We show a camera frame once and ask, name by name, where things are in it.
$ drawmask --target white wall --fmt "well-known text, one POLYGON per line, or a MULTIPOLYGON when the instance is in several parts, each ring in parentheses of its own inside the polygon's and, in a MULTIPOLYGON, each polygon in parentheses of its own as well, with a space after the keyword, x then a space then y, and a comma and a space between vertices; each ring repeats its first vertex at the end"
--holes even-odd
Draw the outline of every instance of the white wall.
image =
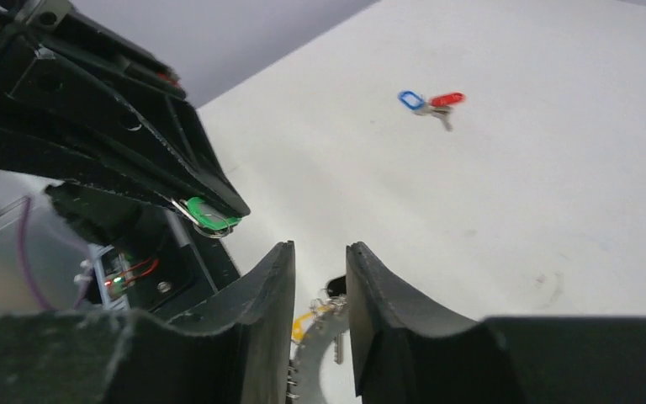
POLYGON ((202 105, 375 0, 74 0, 171 63, 202 105))
POLYGON ((295 240, 301 311, 364 240, 468 316, 646 313, 646 7, 386 0, 200 111, 227 245, 295 240), (456 130, 404 89, 466 93, 456 130))

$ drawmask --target white table surface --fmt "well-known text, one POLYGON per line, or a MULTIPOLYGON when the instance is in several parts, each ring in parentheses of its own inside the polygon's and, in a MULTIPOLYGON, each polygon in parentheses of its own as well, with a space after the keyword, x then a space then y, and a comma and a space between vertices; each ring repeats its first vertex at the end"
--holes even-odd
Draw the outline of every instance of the white table surface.
POLYGON ((356 241, 473 318, 646 314, 644 7, 383 0, 200 114, 252 208, 225 243, 296 241, 299 314, 356 241), (455 131, 406 89, 465 93, 455 131))

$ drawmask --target key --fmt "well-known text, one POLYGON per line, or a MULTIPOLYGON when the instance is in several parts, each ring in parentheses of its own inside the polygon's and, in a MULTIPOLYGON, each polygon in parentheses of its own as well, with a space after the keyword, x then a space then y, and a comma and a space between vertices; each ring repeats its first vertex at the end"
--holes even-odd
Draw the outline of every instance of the key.
POLYGON ((451 107, 439 107, 432 109, 432 116, 435 118, 439 119, 442 122, 442 125, 444 125, 444 129, 447 130, 447 132, 452 131, 452 124, 449 122, 449 115, 452 113, 452 108, 451 107))
POLYGON ((334 360, 336 364, 343 364, 343 334, 342 332, 336 335, 336 339, 333 341, 334 360))

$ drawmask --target robotic arm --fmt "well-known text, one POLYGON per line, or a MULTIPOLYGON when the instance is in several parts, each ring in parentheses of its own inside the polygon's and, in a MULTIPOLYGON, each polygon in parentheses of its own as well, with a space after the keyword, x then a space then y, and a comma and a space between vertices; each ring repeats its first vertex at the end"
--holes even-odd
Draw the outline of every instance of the robotic arm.
POLYGON ((169 66, 67 0, 0 1, 0 170, 70 184, 56 200, 95 189, 231 232, 249 208, 185 97, 169 66))
MULTIPOLYGON (((67 0, 0 0, 0 170, 61 180, 46 193, 83 238, 161 261, 134 310, 1 316, 0 402, 325 403, 290 359, 294 244, 238 276, 216 238, 250 211, 185 97, 67 0)), ((362 243, 346 261, 326 314, 365 403, 646 402, 646 318, 474 322, 362 243)))

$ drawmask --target purple cable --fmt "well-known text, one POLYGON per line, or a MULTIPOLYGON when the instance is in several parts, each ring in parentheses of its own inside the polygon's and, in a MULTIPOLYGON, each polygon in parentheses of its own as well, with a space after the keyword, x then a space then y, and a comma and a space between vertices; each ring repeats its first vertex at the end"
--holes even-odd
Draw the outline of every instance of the purple cable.
POLYGON ((24 274, 24 278, 26 278, 26 284, 28 284, 31 294, 36 301, 38 301, 40 308, 43 310, 54 310, 55 308, 51 306, 45 296, 40 293, 40 289, 34 279, 28 257, 26 256, 26 227, 29 224, 29 216, 33 199, 26 195, 23 197, 22 201, 24 209, 21 214, 21 218, 19 219, 19 228, 16 236, 16 255, 19 260, 19 267, 21 268, 21 272, 24 274))

